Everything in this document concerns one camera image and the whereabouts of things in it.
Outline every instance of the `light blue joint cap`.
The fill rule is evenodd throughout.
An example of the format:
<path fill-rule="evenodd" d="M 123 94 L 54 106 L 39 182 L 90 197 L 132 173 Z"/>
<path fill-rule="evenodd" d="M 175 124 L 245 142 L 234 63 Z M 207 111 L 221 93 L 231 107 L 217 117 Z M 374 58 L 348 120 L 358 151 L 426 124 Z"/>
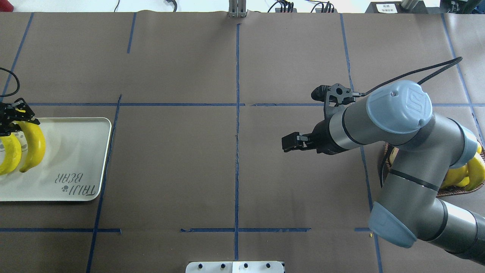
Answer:
<path fill-rule="evenodd" d="M 376 89 L 367 99 L 369 118 L 384 131 L 409 134 L 428 124 L 433 107 L 427 93 L 403 80 Z"/>
<path fill-rule="evenodd" d="M 475 156 L 478 148 L 477 137 L 475 134 L 473 134 L 472 131 L 470 131 L 467 127 L 463 127 L 460 123 L 456 122 L 456 124 L 460 127 L 465 140 L 465 145 L 463 147 L 463 153 L 461 154 L 460 159 L 458 159 L 455 164 L 451 165 L 450 169 L 456 169 L 465 165 Z"/>
<path fill-rule="evenodd" d="M 410 248 L 418 240 L 409 228 L 378 202 L 374 202 L 369 228 L 377 236 L 400 247 Z"/>

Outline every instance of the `gray robot arm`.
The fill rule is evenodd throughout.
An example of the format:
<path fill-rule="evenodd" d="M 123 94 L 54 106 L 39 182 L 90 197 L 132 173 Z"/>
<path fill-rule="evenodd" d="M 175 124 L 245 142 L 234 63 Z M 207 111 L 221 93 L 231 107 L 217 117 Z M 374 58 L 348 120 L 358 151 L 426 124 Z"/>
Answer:
<path fill-rule="evenodd" d="M 349 93 L 340 84 L 314 91 L 312 97 L 323 96 L 336 106 L 325 104 L 325 120 L 311 134 L 282 138 L 283 150 L 337 154 L 377 141 L 399 147 L 369 228 L 401 247 L 421 239 L 485 265 L 485 218 L 436 198 L 448 169 L 473 158 L 474 134 L 433 113 L 429 96 L 412 81 L 380 87 L 345 108 L 355 101 Z"/>

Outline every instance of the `white tray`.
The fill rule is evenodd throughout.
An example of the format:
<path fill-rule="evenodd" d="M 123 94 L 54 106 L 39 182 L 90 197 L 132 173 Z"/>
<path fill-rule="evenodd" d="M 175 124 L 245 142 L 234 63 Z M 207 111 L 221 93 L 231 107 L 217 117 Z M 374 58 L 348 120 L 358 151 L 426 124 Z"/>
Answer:
<path fill-rule="evenodd" d="M 96 198 L 103 181 L 111 135 L 107 118 L 39 118 L 46 138 L 42 162 L 25 173 L 17 169 L 0 176 L 0 201 L 89 201 Z M 5 151 L 0 149 L 0 162 Z"/>

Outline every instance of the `white bracket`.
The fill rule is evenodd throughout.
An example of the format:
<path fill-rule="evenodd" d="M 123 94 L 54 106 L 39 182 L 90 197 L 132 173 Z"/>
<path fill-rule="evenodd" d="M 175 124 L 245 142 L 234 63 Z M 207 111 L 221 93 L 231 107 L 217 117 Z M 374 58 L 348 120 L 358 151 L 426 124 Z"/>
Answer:
<path fill-rule="evenodd" d="M 278 261 L 191 262 L 185 273 L 285 273 L 285 266 Z"/>
<path fill-rule="evenodd" d="M 229 17 L 246 17 L 246 0 L 229 0 Z"/>

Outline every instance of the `brown basket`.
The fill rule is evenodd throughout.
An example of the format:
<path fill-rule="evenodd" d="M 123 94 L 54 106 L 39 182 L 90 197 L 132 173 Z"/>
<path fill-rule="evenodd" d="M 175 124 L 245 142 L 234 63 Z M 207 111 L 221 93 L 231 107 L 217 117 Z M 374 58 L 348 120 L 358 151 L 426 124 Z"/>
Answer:
<path fill-rule="evenodd" d="M 384 156 L 390 151 L 389 151 L 389 143 L 384 144 Z M 480 156 L 485 160 L 485 154 L 484 154 L 484 147 L 482 145 L 482 152 L 480 153 Z M 389 170 L 391 169 L 391 163 L 389 162 L 389 158 L 386 159 L 386 167 L 384 168 L 385 174 L 387 175 L 389 173 Z M 483 181 L 480 185 L 478 185 L 476 188 L 472 189 L 471 191 L 466 191 L 462 187 L 457 187 L 457 186 L 450 186 L 448 188 L 444 189 L 439 189 L 437 197 L 443 197 L 443 196 L 451 196 L 451 195 L 460 195 L 460 194 L 467 194 L 471 193 L 474 191 L 477 191 L 483 185 L 485 184 L 485 181 Z"/>

